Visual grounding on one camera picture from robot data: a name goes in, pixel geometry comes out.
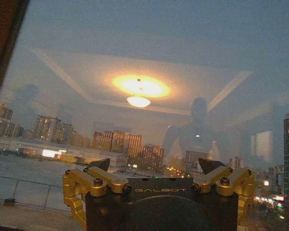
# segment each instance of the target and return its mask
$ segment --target city light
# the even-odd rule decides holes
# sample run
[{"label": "city light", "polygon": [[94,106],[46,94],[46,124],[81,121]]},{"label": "city light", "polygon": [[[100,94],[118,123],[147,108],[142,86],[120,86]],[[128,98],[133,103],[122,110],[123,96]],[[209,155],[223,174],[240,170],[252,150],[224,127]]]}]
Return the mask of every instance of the city light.
[{"label": "city light", "polygon": [[151,103],[147,98],[139,96],[128,97],[127,102],[134,107],[147,107]]},{"label": "city light", "polygon": [[58,152],[58,151],[47,150],[47,149],[44,149],[42,152],[42,156],[44,156],[44,157],[54,158],[54,155],[56,155],[56,154],[62,154],[62,153]]},{"label": "city light", "polygon": [[284,197],[283,196],[276,196],[276,197],[273,197],[274,200],[277,200],[277,201],[284,201]]}]

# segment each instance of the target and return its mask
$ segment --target screw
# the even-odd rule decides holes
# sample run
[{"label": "screw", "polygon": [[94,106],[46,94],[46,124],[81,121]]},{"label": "screw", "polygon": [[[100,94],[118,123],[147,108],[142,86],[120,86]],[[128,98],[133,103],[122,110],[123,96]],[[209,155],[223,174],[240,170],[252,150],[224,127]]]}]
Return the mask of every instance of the screw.
[{"label": "screw", "polygon": [[102,178],[94,178],[93,183],[95,185],[102,185],[103,184],[103,179]]},{"label": "screw", "polygon": [[230,179],[228,177],[222,177],[220,178],[221,185],[229,185]]},{"label": "screw", "polygon": [[126,195],[129,194],[130,192],[131,192],[131,185],[125,184],[122,188],[122,194]]},{"label": "screw", "polygon": [[193,184],[191,187],[191,190],[193,193],[199,194],[201,191],[201,188],[198,184]]}]

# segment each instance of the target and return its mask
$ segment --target person silhouette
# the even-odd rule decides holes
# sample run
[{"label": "person silhouette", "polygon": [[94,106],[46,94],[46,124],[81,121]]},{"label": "person silhouette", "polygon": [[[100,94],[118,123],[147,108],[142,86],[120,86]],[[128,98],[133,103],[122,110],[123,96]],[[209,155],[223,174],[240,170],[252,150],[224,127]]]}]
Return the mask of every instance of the person silhouette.
[{"label": "person silhouette", "polygon": [[210,157],[218,159],[211,150],[216,149],[217,142],[213,139],[213,132],[206,123],[207,101],[204,98],[195,98],[191,105],[192,121],[183,127],[168,126],[162,147],[165,150],[164,164],[168,165],[169,152],[173,143],[179,139],[179,146],[183,158],[186,151],[210,153]]}]

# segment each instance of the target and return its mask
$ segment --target low white building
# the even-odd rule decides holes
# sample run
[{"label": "low white building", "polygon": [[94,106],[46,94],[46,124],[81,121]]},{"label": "low white building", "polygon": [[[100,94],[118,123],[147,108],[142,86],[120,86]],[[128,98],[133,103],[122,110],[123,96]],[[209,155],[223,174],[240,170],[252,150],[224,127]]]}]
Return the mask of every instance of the low white building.
[{"label": "low white building", "polygon": [[124,167],[126,165],[126,157],[122,153],[85,149],[36,140],[1,138],[0,150],[30,152],[35,155],[43,155],[45,150],[47,150],[49,153],[58,153],[95,160],[109,158],[111,167]]}]

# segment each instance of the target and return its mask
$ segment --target gold metal bracket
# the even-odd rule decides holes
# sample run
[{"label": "gold metal bracket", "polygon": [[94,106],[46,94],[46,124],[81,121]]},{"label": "gold metal bracket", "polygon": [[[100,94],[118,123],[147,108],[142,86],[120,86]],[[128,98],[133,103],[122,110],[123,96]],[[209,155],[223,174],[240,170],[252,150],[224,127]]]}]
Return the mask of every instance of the gold metal bracket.
[{"label": "gold metal bracket", "polygon": [[88,169],[85,168],[85,171],[90,176],[102,178],[104,181],[106,181],[107,185],[114,193],[127,194],[131,192],[131,186],[126,178],[116,177],[113,174],[100,169],[99,167],[90,167]]},{"label": "gold metal bracket", "polygon": [[90,192],[95,197],[104,196],[107,185],[114,193],[131,192],[131,186],[126,178],[118,178],[98,167],[87,167],[83,172],[79,169],[68,170],[62,176],[62,181],[63,202],[71,208],[72,217],[84,230],[87,229],[86,213],[82,203],[85,201],[85,194]]},{"label": "gold metal bracket", "polygon": [[63,202],[71,208],[72,217],[86,230],[86,213],[82,204],[84,195],[88,192],[96,197],[105,195],[106,182],[95,179],[79,169],[66,171],[62,181]]},{"label": "gold metal bracket", "polygon": [[192,190],[196,193],[209,193],[211,186],[221,177],[226,177],[232,172],[229,167],[219,166],[215,170],[204,176],[195,177],[193,180]]},{"label": "gold metal bracket", "polygon": [[248,206],[253,202],[255,192],[255,177],[248,169],[233,171],[228,177],[216,181],[216,192],[222,196],[238,194],[238,223],[246,214]]}]

